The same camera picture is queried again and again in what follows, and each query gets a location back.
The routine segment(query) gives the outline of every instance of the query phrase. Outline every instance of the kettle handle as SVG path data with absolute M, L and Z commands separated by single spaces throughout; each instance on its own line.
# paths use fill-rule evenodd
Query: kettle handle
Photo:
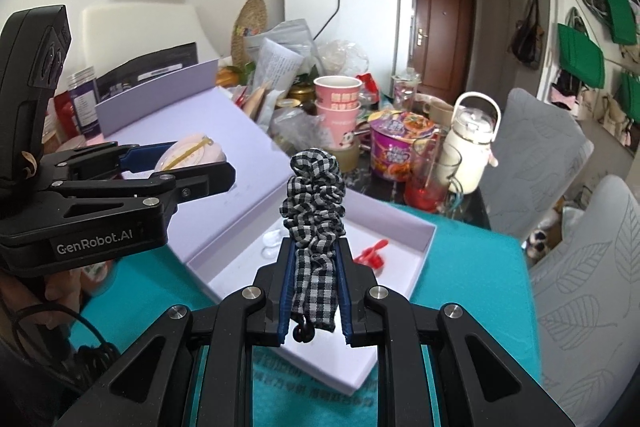
M 458 110 L 460 108 L 460 102 L 465 100 L 465 98 L 471 98 L 472 96 L 474 96 L 476 98 L 482 98 L 483 100 L 486 100 L 487 102 L 489 102 L 491 105 L 494 106 L 495 112 L 498 115 L 498 119 L 495 121 L 495 129 L 494 129 L 494 133 L 493 133 L 493 135 L 491 137 L 491 141 L 495 141 L 495 137 L 498 134 L 498 129 L 500 128 L 500 120 L 502 119 L 502 113 L 500 112 L 500 108 L 498 107 L 498 104 L 495 103 L 495 100 L 492 99 L 491 97 L 485 95 L 482 92 L 469 91 L 469 92 L 465 92 L 465 93 L 461 94 L 458 97 L 458 99 L 456 100 L 456 105 L 453 106 L 453 113 L 451 114 L 451 124 L 453 125 L 453 121 L 456 119 L 456 115 L 457 115 Z

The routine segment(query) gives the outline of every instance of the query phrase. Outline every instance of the gingham fabric strap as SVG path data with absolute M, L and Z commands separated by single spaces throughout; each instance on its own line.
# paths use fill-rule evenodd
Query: gingham fabric strap
M 322 330 L 334 331 L 338 307 L 334 242 L 344 235 L 344 182 L 334 156 L 321 149 L 291 159 L 295 175 L 287 185 L 280 213 L 296 242 L 295 288 L 291 318 L 303 316 Z

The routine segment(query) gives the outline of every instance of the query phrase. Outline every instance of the black bag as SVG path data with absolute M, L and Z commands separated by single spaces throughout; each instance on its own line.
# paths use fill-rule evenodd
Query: black bag
M 540 26 L 538 0 L 531 0 L 527 18 L 518 22 L 516 33 L 511 41 L 511 52 L 527 68 L 537 70 L 540 67 L 544 34 L 545 31 Z

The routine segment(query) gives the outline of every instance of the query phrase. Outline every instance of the white refrigerator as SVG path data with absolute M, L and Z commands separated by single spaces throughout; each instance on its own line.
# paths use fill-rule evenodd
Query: white refrigerator
M 409 57 L 413 2 L 340 0 L 338 13 L 318 36 L 316 43 L 340 39 L 359 44 L 369 57 L 369 73 L 380 91 L 391 96 L 391 76 L 404 71 Z M 337 7 L 338 0 L 284 0 L 285 19 L 306 19 L 313 36 Z

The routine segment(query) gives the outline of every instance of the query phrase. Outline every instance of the pink round container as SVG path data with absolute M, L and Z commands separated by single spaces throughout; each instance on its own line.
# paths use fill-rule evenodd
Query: pink round container
M 360 103 L 353 109 L 327 109 L 316 103 L 318 116 L 324 116 L 320 124 L 327 131 L 325 147 L 330 149 L 348 149 L 353 145 L 353 131 L 356 129 L 356 118 L 360 111 Z
M 409 179 L 411 145 L 433 133 L 434 123 L 420 114 L 394 110 L 378 111 L 369 117 L 371 127 L 371 170 L 393 182 Z
M 316 104 L 333 110 L 348 110 L 359 106 L 358 93 L 362 81 L 352 76 L 319 76 L 314 80 Z

